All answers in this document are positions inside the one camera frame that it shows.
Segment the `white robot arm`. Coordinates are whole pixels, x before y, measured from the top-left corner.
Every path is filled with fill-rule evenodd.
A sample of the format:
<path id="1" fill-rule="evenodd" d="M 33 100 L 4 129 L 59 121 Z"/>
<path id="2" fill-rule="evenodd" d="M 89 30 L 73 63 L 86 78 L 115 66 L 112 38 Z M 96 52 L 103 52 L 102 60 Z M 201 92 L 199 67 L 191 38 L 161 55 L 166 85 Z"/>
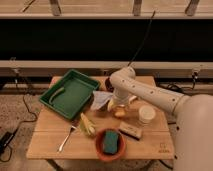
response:
<path id="1" fill-rule="evenodd" d="M 213 171 L 213 96 L 183 93 L 135 80 L 132 67 L 111 74 L 115 105 L 136 95 L 177 118 L 173 171 Z"/>

